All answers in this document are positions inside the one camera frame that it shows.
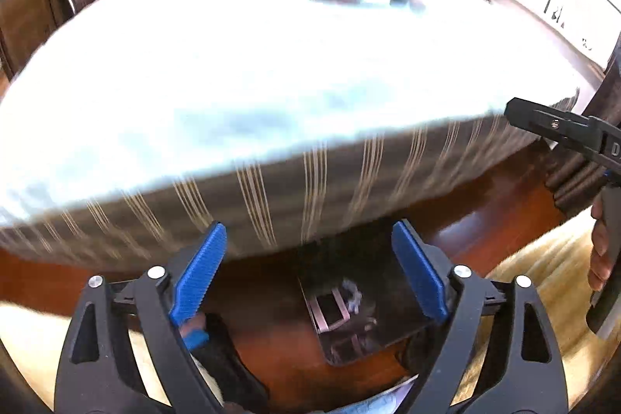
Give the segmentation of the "person's right hand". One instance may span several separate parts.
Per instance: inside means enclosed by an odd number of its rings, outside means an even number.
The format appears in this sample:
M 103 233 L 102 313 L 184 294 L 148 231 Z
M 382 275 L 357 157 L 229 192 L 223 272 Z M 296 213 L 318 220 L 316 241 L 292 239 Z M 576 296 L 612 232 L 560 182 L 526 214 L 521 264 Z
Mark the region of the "person's right hand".
M 603 220 L 603 205 L 600 197 L 594 200 L 592 218 L 596 221 L 592 232 L 593 249 L 590 254 L 590 270 L 588 270 L 588 283 L 590 288 L 599 292 L 604 287 L 612 273 L 614 264 L 608 256 L 608 233 Z

